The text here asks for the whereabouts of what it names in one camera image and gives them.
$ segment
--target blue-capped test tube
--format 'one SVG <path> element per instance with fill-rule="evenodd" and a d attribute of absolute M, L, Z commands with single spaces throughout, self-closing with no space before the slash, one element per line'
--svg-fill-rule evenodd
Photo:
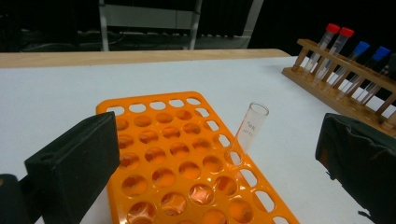
<path fill-rule="evenodd" d="M 353 36 L 355 31 L 348 29 L 346 27 L 341 28 L 340 35 L 335 40 L 332 48 L 329 50 L 329 53 L 332 55 L 338 55 L 341 49 L 344 47 L 345 43 L 348 41 L 350 37 Z M 332 66 L 332 61 L 326 58 L 321 64 L 319 70 L 315 74 L 314 83 L 318 84 L 326 73 L 329 71 L 330 66 Z"/>
<path fill-rule="evenodd" d="M 365 68 L 372 69 L 388 54 L 390 54 L 390 50 L 381 46 L 376 50 L 375 54 L 363 66 Z M 355 74 L 338 93 L 337 99 L 343 97 L 344 95 L 351 96 L 353 92 L 361 85 L 361 83 L 364 80 L 365 80 L 364 77 Z"/>
<path fill-rule="evenodd" d="M 329 45 L 330 41 L 332 41 L 332 37 L 336 35 L 339 30 L 340 27 L 338 25 L 329 23 L 326 27 L 326 32 L 318 42 L 318 48 L 326 49 L 327 45 Z M 308 62 L 304 67 L 304 71 L 303 71 L 304 76 L 311 72 L 312 68 L 315 66 L 319 58 L 320 58 L 320 54 L 316 52 L 312 53 L 311 57 L 309 58 Z"/>
<path fill-rule="evenodd" d="M 358 60 L 358 58 L 370 48 L 370 45 L 364 41 L 359 42 L 359 44 L 355 47 L 351 54 L 347 57 L 347 62 L 352 62 Z M 324 90 L 328 90 L 330 87 L 333 87 L 338 81 L 344 77 L 344 73 L 347 71 L 347 68 L 344 66 L 340 66 L 332 76 L 326 82 L 326 86 Z"/>

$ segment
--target wooden test tube rack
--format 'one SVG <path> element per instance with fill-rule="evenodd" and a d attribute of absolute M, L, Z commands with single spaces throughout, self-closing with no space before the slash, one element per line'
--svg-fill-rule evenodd
<path fill-rule="evenodd" d="M 293 67 L 286 67 L 282 70 L 282 74 L 297 83 L 299 86 L 309 91 L 311 94 L 319 98 L 323 103 L 327 104 L 341 115 L 358 119 L 376 129 L 385 133 L 391 137 L 396 136 L 396 112 L 393 112 L 389 118 L 382 116 L 382 113 L 396 100 L 396 82 L 387 77 L 381 77 L 377 72 L 363 67 L 363 65 L 348 61 L 346 57 L 342 55 L 334 56 L 329 53 L 328 49 L 319 49 L 318 44 L 309 39 L 299 39 L 297 41 L 303 48 L 297 57 L 297 60 Z M 313 51 L 318 53 L 321 57 L 318 61 L 318 65 L 315 67 L 312 73 L 304 76 L 304 68 L 301 66 L 307 53 Z M 332 61 L 327 74 L 323 80 L 334 71 L 337 65 L 344 66 L 346 68 L 346 74 L 353 72 L 365 79 L 374 82 L 374 84 L 380 86 L 391 92 L 391 95 L 385 102 L 374 111 L 372 108 L 360 104 L 356 99 L 351 97 L 352 94 L 346 94 L 342 98 L 337 98 L 339 85 L 335 84 L 334 87 L 324 90 L 326 85 L 325 81 L 320 81 L 318 84 L 314 84 L 314 76 L 318 71 L 318 68 L 325 59 Z"/>

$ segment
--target white table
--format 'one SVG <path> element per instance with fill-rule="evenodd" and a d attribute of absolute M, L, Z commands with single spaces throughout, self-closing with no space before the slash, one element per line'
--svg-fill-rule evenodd
<path fill-rule="evenodd" d="M 1 69 L 0 174 L 23 178 L 24 160 L 105 99 L 198 91 L 232 133 L 250 102 L 269 107 L 249 155 L 301 223 L 373 223 L 315 159 L 323 117 L 336 112 L 281 74 L 295 59 Z M 104 190 L 82 223 L 110 222 Z"/>

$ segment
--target orange plastic tray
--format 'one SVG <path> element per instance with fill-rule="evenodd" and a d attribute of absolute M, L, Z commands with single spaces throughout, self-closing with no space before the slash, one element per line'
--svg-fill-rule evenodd
<path fill-rule="evenodd" d="M 113 223 L 299 223 L 198 92 L 105 100 L 120 166 L 107 184 Z"/>

